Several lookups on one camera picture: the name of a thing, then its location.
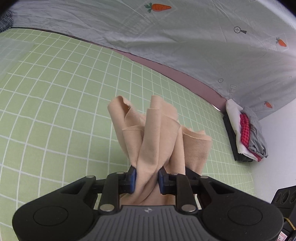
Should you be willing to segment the folded black garment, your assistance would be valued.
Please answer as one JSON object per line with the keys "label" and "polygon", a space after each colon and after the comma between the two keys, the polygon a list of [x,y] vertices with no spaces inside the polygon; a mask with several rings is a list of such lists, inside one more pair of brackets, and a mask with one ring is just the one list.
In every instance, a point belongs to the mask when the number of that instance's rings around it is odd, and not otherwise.
{"label": "folded black garment", "polygon": [[247,156],[244,156],[243,154],[239,154],[238,153],[238,149],[236,146],[236,134],[234,133],[234,130],[232,128],[232,125],[230,123],[229,117],[227,113],[224,113],[223,116],[223,121],[224,121],[224,125],[228,134],[228,138],[229,138],[229,142],[230,142],[230,146],[231,146],[231,150],[233,152],[233,157],[235,161],[239,161],[239,162],[252,162],[253,160],[250,159]]}

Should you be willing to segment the folded grey garment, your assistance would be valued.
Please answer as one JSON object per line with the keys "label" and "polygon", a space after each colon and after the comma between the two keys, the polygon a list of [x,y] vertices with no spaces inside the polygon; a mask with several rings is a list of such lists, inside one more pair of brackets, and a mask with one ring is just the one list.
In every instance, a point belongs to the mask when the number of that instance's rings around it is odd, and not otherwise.
{"label": "folded grey garment", "polygon": [[253,153],[257,154],[261,158],[268,157],[267,143],[262,134],[262,127],[259,123],[259,119],[255,112],[249,107],[244,107],[242,110],[243,114],[249,119],[250,125],[250,138],[248,149]]}

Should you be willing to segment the dark checkered shirt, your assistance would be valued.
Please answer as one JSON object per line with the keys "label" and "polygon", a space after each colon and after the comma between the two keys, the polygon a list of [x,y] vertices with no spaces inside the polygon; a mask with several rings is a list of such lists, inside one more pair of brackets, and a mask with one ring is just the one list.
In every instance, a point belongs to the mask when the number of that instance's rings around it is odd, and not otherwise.
{"label": "dark checkered shirt", "polygon": [[13,26],[13,13],[11,10],[7,10],[0,17],[0,33],[8,30]]}

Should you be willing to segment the green grid cutting mat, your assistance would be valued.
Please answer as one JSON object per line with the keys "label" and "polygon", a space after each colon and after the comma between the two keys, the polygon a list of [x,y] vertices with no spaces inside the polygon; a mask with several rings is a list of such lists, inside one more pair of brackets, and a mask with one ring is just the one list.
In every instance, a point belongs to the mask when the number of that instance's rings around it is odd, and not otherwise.
{"label": "green grid cutting mat", "polygon": [[1,37],[33,44],[1,78],[1,240],[15,240],[15,211],[86,175],[128,169],[107,110],[121,95],[140,113],[153,95],[178,111],[182,125],[213,145],[205,175],[254,194],[250,166],[234,160],[222,113],[182,85],[107,48],[31,29]]}

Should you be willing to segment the beige fleece pants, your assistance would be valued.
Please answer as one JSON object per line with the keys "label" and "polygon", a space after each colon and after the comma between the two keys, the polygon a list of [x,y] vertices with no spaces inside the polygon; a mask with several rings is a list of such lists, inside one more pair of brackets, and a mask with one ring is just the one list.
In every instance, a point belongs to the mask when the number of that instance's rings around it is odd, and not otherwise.
{"label": "beige fleece pants", "polygon": [[201,174],[208,159],[212,138],[179,123],[177,109],[160,96],[151,97],[145,114],[123,96],[108,105],[118,142],[136,169],[135,191],[120,197],[121,205],[174,205],[173,195],[160,193],[158,171]]}

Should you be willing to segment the folded white garment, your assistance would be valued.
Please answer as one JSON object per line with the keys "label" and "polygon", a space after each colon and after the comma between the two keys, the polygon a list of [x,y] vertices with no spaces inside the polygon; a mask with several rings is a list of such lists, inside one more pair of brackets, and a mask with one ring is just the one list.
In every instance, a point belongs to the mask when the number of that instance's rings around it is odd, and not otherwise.
{"label": "folded white garment", "polygon": [[235,133],[235,143],[239,154],[258,161],[258,159],[241,143],[241,124],[240,115],[243,108],[239,106],[234,100],[229,99],[226,101],[226,112],[228,114],[232,129]]}

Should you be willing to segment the grey carrot-print sheet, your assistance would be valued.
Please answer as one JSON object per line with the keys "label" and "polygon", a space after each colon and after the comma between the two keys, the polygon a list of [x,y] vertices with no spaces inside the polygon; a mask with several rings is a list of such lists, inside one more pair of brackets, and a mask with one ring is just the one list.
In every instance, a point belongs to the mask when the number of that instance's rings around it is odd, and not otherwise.
{"label": "grey carrot-print sheet", "polygon": [[264,118],[295,99],[295,16],[279,1],[17,1],[17,28],[185,73]]}

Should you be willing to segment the folded red checkered garment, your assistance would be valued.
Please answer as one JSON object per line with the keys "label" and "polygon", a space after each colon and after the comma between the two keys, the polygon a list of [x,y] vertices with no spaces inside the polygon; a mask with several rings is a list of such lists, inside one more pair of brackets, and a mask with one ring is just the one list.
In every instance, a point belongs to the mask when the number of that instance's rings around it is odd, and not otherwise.
{"label": "folded red checkered garment", "polygon": [[241,125],[241,138],[240,141],[241,143],[247,148],[250,153],[254,154],[256,157],[257,161],[261,161],[262,157],[260,157],[258,154],[255,152],[251,151],[249,149],[249,141],[250,141],[250,123],[247,115],[245,113],[240,114],[240,125]]}

